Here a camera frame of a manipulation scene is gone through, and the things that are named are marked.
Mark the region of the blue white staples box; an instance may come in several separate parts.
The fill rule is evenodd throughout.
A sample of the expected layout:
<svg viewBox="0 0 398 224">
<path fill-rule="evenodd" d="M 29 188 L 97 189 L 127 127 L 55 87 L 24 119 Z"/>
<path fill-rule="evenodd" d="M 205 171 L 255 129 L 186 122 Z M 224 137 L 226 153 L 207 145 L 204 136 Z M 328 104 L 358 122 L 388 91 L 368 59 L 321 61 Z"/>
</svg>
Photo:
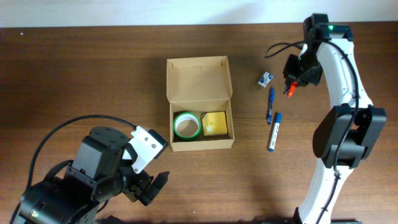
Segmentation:
<svg viewBox="0 0 398 224">
<path fill-rule="evenodd" d="M 265 88 L 271 82 L 273 77 L 274 76 L 272 74 L 270 74 L 269 72 L 265 72 L 257 83 L 260 86 L 262 86 L 263 88 Z"/>
</svg>

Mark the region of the blue whiteboard marker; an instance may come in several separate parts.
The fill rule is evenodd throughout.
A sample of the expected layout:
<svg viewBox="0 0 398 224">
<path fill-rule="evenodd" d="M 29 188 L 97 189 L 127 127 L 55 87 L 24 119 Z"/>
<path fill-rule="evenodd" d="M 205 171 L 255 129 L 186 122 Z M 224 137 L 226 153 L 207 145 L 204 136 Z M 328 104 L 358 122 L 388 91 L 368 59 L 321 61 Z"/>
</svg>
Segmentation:
<svg viewBox="0 0 398 224">
<path fill-rule="evenodd" d="M 269 151 L 270 152 L 274 152 L 281 120 L 282 120 L 282 114 L 281 113 L 277 113 L 276 117 L 275 117 L 274 127 L 273 127 L 272 134 L 271 134 L 271 141 L 270 141 L 270 144 L 269 144 Z"/>
</svg>

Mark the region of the blue ballpoint pen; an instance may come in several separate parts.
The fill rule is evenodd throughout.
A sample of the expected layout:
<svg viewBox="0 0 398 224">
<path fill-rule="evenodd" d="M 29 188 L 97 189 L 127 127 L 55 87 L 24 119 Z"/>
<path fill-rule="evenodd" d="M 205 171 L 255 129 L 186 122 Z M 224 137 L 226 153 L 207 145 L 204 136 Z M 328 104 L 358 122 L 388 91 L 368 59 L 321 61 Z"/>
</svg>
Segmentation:
<svg viewBox="0 0 398 224">
<path fill-rule="evenodd" d="M 267 119 L 267 123 L 268 124 L 272 123 L 273 103 L 274 103 L 274 88 L 270 87 L 270 90 L 269 90 L 269 107 L 268 107 L 267 115 L 266 115 L 266 119 Z"/>
</svg>

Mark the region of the green tape roll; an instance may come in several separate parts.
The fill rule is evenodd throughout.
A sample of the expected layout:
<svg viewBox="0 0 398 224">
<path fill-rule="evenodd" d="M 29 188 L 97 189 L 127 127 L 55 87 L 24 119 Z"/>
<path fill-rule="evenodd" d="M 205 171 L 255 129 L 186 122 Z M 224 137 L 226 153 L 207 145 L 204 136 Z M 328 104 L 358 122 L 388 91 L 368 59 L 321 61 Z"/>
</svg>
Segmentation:
<svg viewBox="0 0 398 224">
<path fill-rule="evenodd" d="M 181 139 L 195 139 L 200 135 L 201 121 L 196 114 L 183 112 L 174 119 L 173 130 Z"/>
</svg>

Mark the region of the yellow spiral notepad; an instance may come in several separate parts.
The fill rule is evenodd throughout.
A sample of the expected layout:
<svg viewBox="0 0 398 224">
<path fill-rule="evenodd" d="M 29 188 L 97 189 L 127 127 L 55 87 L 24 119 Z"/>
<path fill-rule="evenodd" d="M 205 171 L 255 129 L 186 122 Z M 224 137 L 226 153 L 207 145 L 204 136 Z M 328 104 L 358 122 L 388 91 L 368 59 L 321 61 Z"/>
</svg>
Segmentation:
<svg viewBox="0 0 398 224">
<path fill-rule="evenodd" d="M 205 113 L 201 122 L 204 136 L 218 136 L 228 133 L 224 111 Z"/>
</svg>

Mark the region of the brown cardboard box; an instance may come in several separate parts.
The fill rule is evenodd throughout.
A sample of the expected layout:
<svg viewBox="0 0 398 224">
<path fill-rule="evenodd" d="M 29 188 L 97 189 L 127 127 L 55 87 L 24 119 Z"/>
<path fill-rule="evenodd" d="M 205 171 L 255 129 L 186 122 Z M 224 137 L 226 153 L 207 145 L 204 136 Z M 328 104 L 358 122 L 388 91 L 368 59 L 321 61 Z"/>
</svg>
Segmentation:
<svg viewBox="0 0 398 224">
<path fill-rule="evenodd" d="M 170 145 L 174 152 L 225 149 L 233 146 L 234 126 L 231 109 L 233 87 L 226 56 L 171 58 L 167 60 L 167 99 L 170 111 Z M 185 112 L 199 120 L 200 130 L 193 139 L 183 139 L 176 130 L 193 131 L 194 121 L 180 126 L 174 121 Z M 205 136 L 210 126 L 203 125 L 203 117 L 212 112 L 223 112 L 226 134 Z"/>
</svg>

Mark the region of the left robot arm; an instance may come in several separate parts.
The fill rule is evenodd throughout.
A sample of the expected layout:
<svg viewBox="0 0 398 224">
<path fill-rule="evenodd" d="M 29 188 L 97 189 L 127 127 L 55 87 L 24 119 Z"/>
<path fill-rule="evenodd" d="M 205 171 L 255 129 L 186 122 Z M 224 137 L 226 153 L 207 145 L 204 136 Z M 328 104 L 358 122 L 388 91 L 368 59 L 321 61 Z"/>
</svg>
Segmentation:
<svg viewBox="0 0 398 224">
<path fill-rule="evenodd" d="M 12 223 L 93 223 L 111 198 L 125 195 L 148 206 L 168 181 L 144 169 L 169 145 L 155 130 L 138 126 L 129 138 L 95 127 L 74 160 L 63 161 L 22 195 Z"/>
</svg>

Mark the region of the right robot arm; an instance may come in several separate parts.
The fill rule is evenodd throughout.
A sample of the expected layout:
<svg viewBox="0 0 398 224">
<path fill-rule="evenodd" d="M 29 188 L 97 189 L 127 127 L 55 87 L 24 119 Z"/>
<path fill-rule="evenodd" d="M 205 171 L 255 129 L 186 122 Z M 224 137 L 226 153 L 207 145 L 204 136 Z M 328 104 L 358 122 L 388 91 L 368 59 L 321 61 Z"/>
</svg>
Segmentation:
<svg viewBox="0 0 398 224">
<path fill-rule="evenodd" d="M 349 26 L 332 24 L 326 14 L 312 14 L 304 20 L 303 32 L 300 55 L 289 55 L 284 67 L 284 93 L 292 96 L 297 87 L 317 85 L 324 77 L 330 111 L 313 134 L 316 168 L 294 221 L 331 223 L 341 188 L 370 155 L 386 123 L 386 111 L 374 107 L 364 90 Z"/>
</svg>

